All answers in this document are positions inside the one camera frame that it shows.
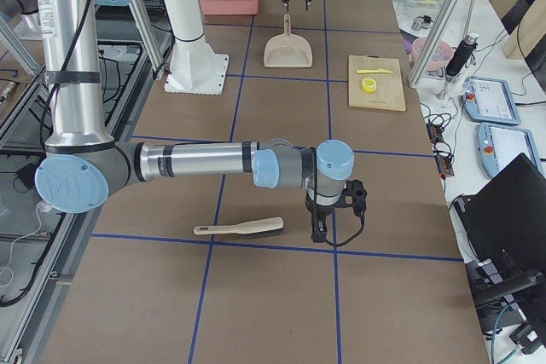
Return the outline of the yellow plastic knife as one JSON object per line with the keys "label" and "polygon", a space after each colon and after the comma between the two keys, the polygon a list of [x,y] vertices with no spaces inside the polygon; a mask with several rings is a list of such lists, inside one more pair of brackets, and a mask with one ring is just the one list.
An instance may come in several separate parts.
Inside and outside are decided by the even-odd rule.
{"label": "yellow plastic knife", "polygon": [[356,74],[394,74],[393,70],[385,69],[385,68],[377,68],[377,69],[357,69]]}

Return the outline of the bamboo cutting board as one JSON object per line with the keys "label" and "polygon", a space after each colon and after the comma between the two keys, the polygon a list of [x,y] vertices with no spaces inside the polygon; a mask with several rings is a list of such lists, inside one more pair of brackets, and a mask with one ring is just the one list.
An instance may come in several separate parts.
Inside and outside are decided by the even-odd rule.
{"label": "bamboo cutting board", "polygon": [[[357,69],[385,68],[394,74],[356,74]],[[377,83],[374,93],[361,88],[363,78]],[[405,112],[404,87],[398,59],[350,55],[348,58],[348,104],[350,107]]]}

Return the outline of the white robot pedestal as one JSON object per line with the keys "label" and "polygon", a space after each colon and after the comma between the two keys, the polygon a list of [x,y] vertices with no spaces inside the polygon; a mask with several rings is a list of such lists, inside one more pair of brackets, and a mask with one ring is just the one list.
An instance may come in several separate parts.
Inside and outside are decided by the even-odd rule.
{"label": "white robot pedestal", "polygon": [[227,55],[208,44],[198,0],[164,0],[175,44],[165,91],[220,95],[229,65]]}

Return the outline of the aluminium frame post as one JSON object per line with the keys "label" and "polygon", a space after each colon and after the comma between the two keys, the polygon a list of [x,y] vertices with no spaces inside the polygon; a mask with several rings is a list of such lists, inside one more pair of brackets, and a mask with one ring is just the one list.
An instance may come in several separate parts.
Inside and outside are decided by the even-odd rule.
{"label": "aluminium frame post", "polygon": [[428,63],[433,58],[433,55],[439,46],[439,42],[442,40],[446,27],[449,24],[450,17],[458,1],[459,0],[444,0],[443,5],[440,7],[437,18],[433,23],[430,32],[428,33],[427,41],[424,43],[424,47],[409,73],[409,87],[416,89],[417,85],[421,81],[421,78],[427,70]]}

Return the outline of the beige plastic dustpan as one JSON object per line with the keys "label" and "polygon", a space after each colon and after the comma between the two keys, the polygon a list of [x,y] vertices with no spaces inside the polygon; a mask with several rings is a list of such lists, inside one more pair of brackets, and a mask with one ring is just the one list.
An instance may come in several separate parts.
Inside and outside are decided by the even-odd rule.
{"label": "beige plastic dustpan", "polygon": [[283,33],[272,37],[264,48],[267,68],[309,68],[313,56],[309,42],[292,33],[290,14],[283,15]]}

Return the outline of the small glass bottle black clip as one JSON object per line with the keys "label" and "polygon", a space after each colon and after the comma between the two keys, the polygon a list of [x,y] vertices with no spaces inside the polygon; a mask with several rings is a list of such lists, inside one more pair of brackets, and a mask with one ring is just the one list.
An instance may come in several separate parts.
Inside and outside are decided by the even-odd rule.
{"label": "small glass bottle black clip", "polygon": [[428,30],[433,25],[433,19],[428,15],[423,16],[417,16],[414,18],[411,29],[415,32],[418,32],[420,30]]}

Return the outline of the purple cloth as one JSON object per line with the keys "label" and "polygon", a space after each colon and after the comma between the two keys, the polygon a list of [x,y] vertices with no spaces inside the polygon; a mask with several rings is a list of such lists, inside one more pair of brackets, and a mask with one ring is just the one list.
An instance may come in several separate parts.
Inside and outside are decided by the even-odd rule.
{"label": "purple cloth", "polygon": [[403,40],[403,43],[404,43],[404,49],[405,49],[405,52],[407,54],[410,54],[411,53],[411,50],[413,49],[413,42],[408,40],[408,39],[404,39]]}

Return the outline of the yellow toy lemon slices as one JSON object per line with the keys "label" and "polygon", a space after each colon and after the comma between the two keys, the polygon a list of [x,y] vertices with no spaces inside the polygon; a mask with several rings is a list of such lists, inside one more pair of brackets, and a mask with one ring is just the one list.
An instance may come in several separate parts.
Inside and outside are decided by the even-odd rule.
{"label": "yellow toy lemon slices", "polygon": [[377,83],[373,78],[363,78],[361,88],[366,93],[374,93],[377,90]]}

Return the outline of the black laptop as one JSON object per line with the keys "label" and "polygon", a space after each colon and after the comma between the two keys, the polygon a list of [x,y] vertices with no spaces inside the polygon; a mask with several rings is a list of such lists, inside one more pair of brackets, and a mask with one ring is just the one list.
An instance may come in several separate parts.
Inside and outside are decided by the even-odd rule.
{"label": "black laptop", "polygon": [[480,261],[545,270],[545,177],[523,153],[455,209]]}

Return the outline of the beige hand brush black bristles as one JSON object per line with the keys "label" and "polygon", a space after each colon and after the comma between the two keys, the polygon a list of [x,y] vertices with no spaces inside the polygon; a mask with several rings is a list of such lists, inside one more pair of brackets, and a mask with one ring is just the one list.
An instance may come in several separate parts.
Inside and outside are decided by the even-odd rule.
{"label": "beige hand brush black bristles", "polygon": [[279,234],[284,227],[281,217],[272,217],[231,225],[196,226],[195,235],[236,234],[243,238],[258,238]]}

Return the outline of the blue tablet upper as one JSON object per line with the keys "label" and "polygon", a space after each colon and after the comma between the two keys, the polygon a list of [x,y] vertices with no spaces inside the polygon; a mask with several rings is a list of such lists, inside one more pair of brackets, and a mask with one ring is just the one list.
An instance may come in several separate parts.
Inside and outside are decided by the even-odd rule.
{"label": "blue tablet upper", "polygon": [[474,122],[520,125],[520,115],[505,80],[481,77],[466,78],[462,103]]}

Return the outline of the black monitor stand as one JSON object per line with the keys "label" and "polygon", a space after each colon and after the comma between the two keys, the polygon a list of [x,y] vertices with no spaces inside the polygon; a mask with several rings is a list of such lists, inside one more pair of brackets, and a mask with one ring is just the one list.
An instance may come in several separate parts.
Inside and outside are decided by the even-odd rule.
{"label": "black monitor stand", "polygon": [[482,332],[493,329],[500,310],[515,301],[518,293],[537,290],[545,282],[543,273],[535,269],[508,273],[507,278],[493,263],[472,261],[465,264],[465,269]]}

